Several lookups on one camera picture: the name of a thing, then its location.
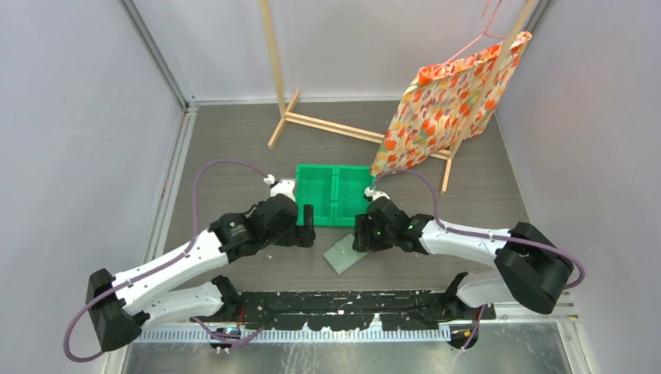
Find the sage green card holder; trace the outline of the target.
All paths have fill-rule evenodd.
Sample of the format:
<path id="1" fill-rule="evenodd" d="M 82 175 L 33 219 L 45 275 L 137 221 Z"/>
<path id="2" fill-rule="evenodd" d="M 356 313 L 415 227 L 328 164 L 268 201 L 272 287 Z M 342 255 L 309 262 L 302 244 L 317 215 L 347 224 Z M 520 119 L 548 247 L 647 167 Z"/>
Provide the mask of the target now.
<path id="1" fill-rule="evenodd" d="M 342 275 L 346 270 L 367 256 L 366 252 L 358 252 L 353 249 L 354 240 L 355 236 L 353 234 L 346 235 L 343 239 L 335 242 L 323 254 L 324 259 L 338 275 Z"/>

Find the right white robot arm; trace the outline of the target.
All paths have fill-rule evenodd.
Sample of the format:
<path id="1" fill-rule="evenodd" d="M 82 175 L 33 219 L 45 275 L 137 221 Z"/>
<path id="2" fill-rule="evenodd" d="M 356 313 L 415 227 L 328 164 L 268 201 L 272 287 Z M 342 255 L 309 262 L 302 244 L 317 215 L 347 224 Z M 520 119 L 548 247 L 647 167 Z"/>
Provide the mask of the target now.
<path id="1" fill-rule="evenodd" d="M 447 314 L 459 320 L 500 302 L 517 302 L 549 315 L 574 271 L 574 264 L 551 251 L 551 242 L 531 224 L 496 230 L 456 225 L 429 214 L 409 216 L 387 197 L 373 200 L 365 213 L 356 215 L 354 236 L 357 252 L 397 247 L 488 266 L 484 273 L 458 273 L 444 292 Z"/>

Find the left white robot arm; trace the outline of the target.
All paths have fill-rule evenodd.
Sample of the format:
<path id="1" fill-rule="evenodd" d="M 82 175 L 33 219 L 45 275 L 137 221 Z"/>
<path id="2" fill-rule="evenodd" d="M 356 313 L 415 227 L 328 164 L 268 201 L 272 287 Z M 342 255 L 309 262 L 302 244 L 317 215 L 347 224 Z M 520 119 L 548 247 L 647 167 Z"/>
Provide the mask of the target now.
<path id="1" fill-rule="evenodd" d="M 277 194 L 245 213 L 226 213 L 181 247 L 131 270 L 101 269 L 88 280 L 89 316 L 103 352 L 122 348 L 146 330 L 180 319 L 214 316 L 231 322 L 241 308 L 239 292 L 224 276 L 200 286 L 185 283 L 270 245 L 312 246 L 314 208 Z"/>

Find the green plastic double bin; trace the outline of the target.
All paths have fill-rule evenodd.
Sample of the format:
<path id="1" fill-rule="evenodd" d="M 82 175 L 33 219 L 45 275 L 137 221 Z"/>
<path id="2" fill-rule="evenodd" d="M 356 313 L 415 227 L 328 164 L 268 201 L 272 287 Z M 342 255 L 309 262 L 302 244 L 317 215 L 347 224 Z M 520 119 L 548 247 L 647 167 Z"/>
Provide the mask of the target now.
<path id="1" fill-rule="evenodd" d="M 364 214 L 364 191 L 375 178 L 367 166 L 298 164 L 295 174 L 296 202 L 313 206 L 313 223 L 321 227 L 353 228 Z"/>

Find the floral orange fabric bag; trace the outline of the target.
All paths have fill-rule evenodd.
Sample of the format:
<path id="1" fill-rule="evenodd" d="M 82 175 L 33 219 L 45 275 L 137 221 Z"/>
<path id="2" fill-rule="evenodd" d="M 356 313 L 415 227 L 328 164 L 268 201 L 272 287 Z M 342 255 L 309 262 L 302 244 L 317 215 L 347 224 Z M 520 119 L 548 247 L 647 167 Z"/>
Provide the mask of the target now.
<path id="1" fill-rule="evenodd" d="M 393 168 L 411 168 L 447 149 L 459 136 L 474 104 L 480 109 L 466 138 L 480 135 L 497 108 L 511 76 L 532 39 L 521 32 L 504 63 L 494 76 L 493 87 L 478 99 L 503 49 L 495 44 L 487 49 L 445 64 L 422 67 L 402 97 L 369 171 L 374 177 Z"/>

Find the wooden clothes rack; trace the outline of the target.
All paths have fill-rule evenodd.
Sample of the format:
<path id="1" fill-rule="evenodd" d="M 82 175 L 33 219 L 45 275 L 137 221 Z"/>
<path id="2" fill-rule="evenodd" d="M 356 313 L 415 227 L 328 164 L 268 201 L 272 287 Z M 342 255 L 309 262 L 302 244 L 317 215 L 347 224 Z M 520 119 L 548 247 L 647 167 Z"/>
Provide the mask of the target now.
<path id="1" fill-rule="evenodd" d="M 461 49 L 459 52 L 463 52 L 468 47 L 472 46 L 480 37 L 484 36 L 485 32 L 488 30 L 488 26 L 493 22 L 493 17 L 496 14 L 496 11 L 500 7 L 498 1 L 497 5 L 493 11 L 490 21 L 487 23 L 484 31 L 471 43 L 467 44 L 465 48 Z M 509 47 L 514 42 L 515 38 L 524 29 L 524 26 L 527 24 L 528 20 L 532 17 L 533 11 L 537 6 L 538 1 L 524 1 L 521 11 L 518 14 L 517 19 L 515 20 L 513 27 L 511 28 L 510 33 L 507 38 L 504 39 L 503 49 L 509 50 Z M 270 10 L 270 1 L 258 1 L 261 19 L 263 23 L 263 29 L 267 41 L 268 55 L 270 59 L 270 67 L 272 76 L 274 78 L 275 92 L 277 96 L 277 105 L 280 113 L 280 119 L 277 123 L 275 130 L 273 131 L 270 139 L 267 143 L 267 146 L 270 150 L 274 149 L 276 142 L 278 141 L 285 124 L 288 122 L 295 123 L 297 125 L 303 125 L 310 128 L 319 129 L 325 132 L 332 132 L 338 135 L 351 137 L 354 139 L 365 140 L 371 143 L 381 143 L 385 139 L 385 135 L 379 134 L 376 132 L 370 132 L 364 129 L 359 129 L 356 127 L 351 127 L 349 125 L 342 125 L 336 122 L 329 122 L 320 118 L 314 118 L 307 115 L 301 115 L 294 112 L 294 107 L 299 100 L 299 90 L 295 90 L 291 100 L 287 103 L 285 100 L 285 91 L 284 91 L 284 81 L 282 77 L 281 63 L 277 48 L 277 38 L 275 35 L 274 24 L 272 20 L 271 10 Z M 486 78 L 486 83 L 479 92 L 479 96 L 476 98 L 476 104 L 481 104 L 482 100 L 486 99 L 486 95 L 493 88 L 495 75 L 497 70 L 504 64 L 505 51 L 502 51 L 497 60 L 494 62 L 494 66 L 490 74 Z M 446 161 L 444 174 L 441 179 L 440 184 L 440 193 L 444 194 L 447 191 L 447 186 L 451 173 L 451 166 L 453 160 L 460 148 L 461 143 L 465 139 L 466 134 L 468 134 L 470 124 L 476 119 L 479 107 L 474 106 L 470 111 L 470 117 L 466 120 L 466 124 L 462 124 L 460 129 L 460 135 L 458 138 L 446 149 L 438 150 L 437 152 L 431 153 L 430 156 L 436 159 Z"/>

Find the aluminium rail with slots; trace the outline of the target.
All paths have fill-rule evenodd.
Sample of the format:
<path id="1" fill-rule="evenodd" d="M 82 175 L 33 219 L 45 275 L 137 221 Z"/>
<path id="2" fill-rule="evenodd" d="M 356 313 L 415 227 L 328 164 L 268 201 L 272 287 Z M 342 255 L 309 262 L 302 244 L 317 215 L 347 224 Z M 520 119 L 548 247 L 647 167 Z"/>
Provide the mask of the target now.
<path id="1" fill-rule="evenodd" d="M 365 330 L 333 331 L 328 327 L 313 331 L 308 327 L 302 330 L 266 330 L 251 340 L 254 344 L 280 343 L 373 343 L 373 342 L 449 342 L 451 329 L 439 324 L 431 330 L 390 330 L 380 324 L 369 326 Z M 199 326 L 158 327 L 143 333 L 135 340 L 142 344 L 164 343 L 209 343 L 219 341 L 212 338 Z"/>

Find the aluminium corner frame post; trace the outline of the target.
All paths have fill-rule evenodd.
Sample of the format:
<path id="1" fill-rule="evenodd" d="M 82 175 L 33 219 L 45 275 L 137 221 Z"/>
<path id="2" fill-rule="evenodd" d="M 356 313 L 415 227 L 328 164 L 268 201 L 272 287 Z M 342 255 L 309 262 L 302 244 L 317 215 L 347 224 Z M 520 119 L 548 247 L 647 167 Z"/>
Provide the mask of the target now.
<path id="1" fill-rule="evenodd" d="M 146 48 L 147 54 L 155 64 L 157 71 L 164 79 L 166 86 L 170 90 L 176 102 L 184 111 L 187 111 L 190 108 L 193 99 L 188 98 L 184 94 L 184 91 L 182 90 L 179 82 L 175 77 L 175 74 L 172 72 L 171 67 L 166 61 L 166 58 L 158 46 L 157 40 L 154 38 L 152 30 L 145 21 L 136 1 L 119 0 L 118 3 L 123 8 L 128 20 L 136 31 L 138 38 Z"/>

